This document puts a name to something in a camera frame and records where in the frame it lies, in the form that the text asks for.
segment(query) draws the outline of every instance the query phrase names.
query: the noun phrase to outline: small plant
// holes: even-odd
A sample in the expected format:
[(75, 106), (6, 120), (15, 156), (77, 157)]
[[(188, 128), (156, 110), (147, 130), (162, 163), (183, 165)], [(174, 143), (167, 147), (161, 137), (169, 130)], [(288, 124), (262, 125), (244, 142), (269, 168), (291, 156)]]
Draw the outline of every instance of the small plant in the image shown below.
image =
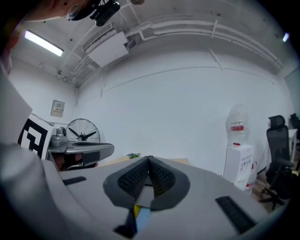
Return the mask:
[(141, 155), (140, 153), (130, 153), (130, 154), (127, 154), (127, 156), (129, 157), (129, 159), (138, 158), (140, 155)]

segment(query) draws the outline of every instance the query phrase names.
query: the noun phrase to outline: fluorescent light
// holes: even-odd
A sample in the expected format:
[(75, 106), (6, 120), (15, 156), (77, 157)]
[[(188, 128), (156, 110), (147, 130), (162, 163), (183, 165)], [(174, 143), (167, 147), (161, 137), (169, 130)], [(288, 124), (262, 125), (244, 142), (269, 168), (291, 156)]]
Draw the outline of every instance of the fluorescent light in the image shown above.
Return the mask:
[(41, 37), (33, 34), (30, 31), (25, 32), (25, 38), (42, 46), (43, 48), (51, 51), (52, 53), (56, 54), (57, 56), (61, 56), (63, 50), (59, 49), (58, 47), (54, 46), (53, 44), (49, 43), (48, 41), (42, 39)]
[(288, 33), (286, 33), (282, 40), (283, 40), (284, 42), (286, 42), (287, 39), (289, 38), (289, 36), (290, 36), (290, 35), (289, 35)]

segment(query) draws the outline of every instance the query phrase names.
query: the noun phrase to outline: electric fan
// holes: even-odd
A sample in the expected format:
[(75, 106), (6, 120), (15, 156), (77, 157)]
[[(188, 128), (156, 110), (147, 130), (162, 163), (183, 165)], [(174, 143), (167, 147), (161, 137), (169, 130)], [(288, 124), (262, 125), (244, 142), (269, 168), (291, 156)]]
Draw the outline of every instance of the electric fan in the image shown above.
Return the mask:
[(100, 134), (97, 127), (91, 121), (83, 118), (75, 119), (68, 124), (67, 138), (70, 142), (100, 142)]

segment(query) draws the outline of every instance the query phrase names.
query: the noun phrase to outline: white wall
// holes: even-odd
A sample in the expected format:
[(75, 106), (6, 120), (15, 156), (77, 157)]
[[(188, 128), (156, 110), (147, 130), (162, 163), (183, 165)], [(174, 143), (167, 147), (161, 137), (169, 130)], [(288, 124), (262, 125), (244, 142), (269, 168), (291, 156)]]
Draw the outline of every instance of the white wall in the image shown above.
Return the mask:
[(225, 121), (241, 103), (248, 107), (249, 143), (263, 168), (268, 117), (287, 119), (292, 109), (284, 81), (270, 71), (264, 60), (231, 43), (161, 37), (94, 74), (80, 89), (73, 118), (91, 120), (115, 146), (105, 161), (140, 152), (188, 158), (191, 165), (223, 174)]
[[(76, 105), (74, 87), (57, 81), (48, 73), (43, 71), (40, 73), (37, 68), (22, 61), (13, 59), (12, 63), (12, 71), (8, 77), (32, 108), (32, 112), (48, 122), (56, 123), (55, 125), (68, 124)], [(65, 103), (62, 118), (50, 115), (53, 100)]]
[(291, 95), (295, 113), (300, 115), (300, 68), (297, 68), (295, 71), (289, 74), (285, 78), (285, 81)]

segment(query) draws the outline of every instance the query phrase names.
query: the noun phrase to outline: black rubber pad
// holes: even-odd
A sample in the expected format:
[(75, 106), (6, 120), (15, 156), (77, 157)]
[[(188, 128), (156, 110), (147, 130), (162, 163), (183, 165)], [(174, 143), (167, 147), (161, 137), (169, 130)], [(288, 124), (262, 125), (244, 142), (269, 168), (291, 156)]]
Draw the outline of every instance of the black rubber pad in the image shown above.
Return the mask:
[(216, 202), (240, 234), (255, 225), (254, 221), (229, 196), (217, 198)]
[(76, 177), (76, 178), (70, 178), (70, 179), (63, 180), (63, 183), (65, 185), (70, 185), (70, 184), (82, 182), (82, 181), (85, 181), (85, 180), (86, 180), (85, 177)]

